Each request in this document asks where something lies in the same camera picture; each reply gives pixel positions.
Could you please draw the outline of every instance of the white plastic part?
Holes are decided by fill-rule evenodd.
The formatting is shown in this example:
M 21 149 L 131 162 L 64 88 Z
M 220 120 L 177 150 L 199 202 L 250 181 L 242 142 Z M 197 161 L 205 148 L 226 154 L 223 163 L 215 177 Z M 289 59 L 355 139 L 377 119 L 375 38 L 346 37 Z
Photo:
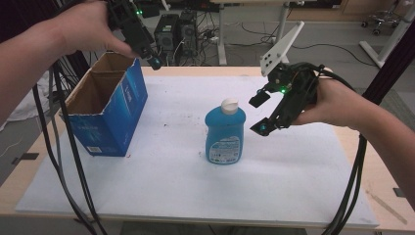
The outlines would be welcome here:
M 161 0 L 161 2 L 162 2 L 162 5 L 164 6 L 164 8 L 165 8 L 166 11 L 170 10 L 170 6 L 167 5 L 167 3 L 165 2 L 165 0 Z
M 262 56 L 259 61 L 262 76 L 267 76 L 283 60 L 303 26 L 304 22 L 297 22 L 277 44 Z
M 238 111 L 238 99 L 228 98 L 222 102 L 220 106 L 222 112 L 226 115 L 234 115 Z

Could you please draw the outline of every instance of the table leg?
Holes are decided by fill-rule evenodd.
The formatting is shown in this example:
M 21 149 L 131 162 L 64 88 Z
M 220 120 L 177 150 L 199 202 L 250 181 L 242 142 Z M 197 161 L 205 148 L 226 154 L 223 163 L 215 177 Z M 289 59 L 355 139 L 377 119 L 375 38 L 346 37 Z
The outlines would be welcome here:
M 274 44 L 279 42 L 281 40 L 281 38 L 283 37 L 284 28 L 285 28 L 285 24 L 286 24 L 286 21 L 287 21 L 287 15 L 288 15 L 288 10 L 289 9 L 290 9 L 290 3 L 285 2 L 283 4 L 283 7 L 281 8 L 280 24 L 278 25 L 277 35 L 276 35 Z M 287 56 L 283 57 L 282 62 L 283 63 L 288 63 L 289 62 Z
M 223 40 L 223 10 L 225 6 L 223 3 L 220 4 L 219 7 L 219 39 L 217 42 L 217 55 L 219 58 L 219 65 L 220 66 L 226 66 L 226 52 L 225 52 L 225 43 Z
M 363 50 L 370 56 L 370 58 L 376 63 L 376 65 L 381 68 L 385 64 L 385 60 L 388 58 L 389 54 L 393 50 L 393 48 L 397 45 L 400 41 L 402 36 L 405 34 L 406 30 L 411 26 L 412 22 L 415 18 L 415 5 L 413 5 L 408 13 L 402 18 L 401 22 L 394 30 L 393 34 L 391 35 L 390 39 L 388 40 L 387 44 L 384 46 L 382 51 L 376 53 L 375 50 L 367 43 L 366 41 L 360 41 L 359 45 L 363 48 Z

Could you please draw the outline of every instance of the finger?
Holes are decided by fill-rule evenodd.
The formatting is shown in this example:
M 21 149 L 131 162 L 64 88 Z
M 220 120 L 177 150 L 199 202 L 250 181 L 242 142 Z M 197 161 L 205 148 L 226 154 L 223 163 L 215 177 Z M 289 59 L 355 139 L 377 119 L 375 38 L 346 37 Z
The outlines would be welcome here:
M 138 54 L 135 53 L 127 43 L 119 40 L 114 36 L 112 37 L 111 42 L 108 43 L 106 49 L 118 52 L 119 54 L 122 54 L 128 58 L 138 57 Z

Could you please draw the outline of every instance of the computer tower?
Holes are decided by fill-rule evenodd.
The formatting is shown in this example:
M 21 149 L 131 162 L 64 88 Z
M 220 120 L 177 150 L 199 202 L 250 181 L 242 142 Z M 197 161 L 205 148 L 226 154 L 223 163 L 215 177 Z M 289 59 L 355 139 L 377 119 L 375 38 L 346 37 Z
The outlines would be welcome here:
M 197 12 L 185 10 L 180 14 L 180 32 L 183 40 L 183 56 L 198 55 L 198 29 L 196 26 Z
M 154 35 L 161 58 L 168 65 L 177 63 L 181 55 L 179 15 L 161 15 Z

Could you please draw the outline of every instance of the white bottle cap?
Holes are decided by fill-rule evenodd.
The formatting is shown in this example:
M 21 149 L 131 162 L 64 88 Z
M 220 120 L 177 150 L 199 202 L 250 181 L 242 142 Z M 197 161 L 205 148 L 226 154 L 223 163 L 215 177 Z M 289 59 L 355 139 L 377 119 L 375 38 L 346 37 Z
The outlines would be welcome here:
M 221 110 L 226 115 L 234 115 L 238 111 L 238 99 L 228 98 L 222 102 Z

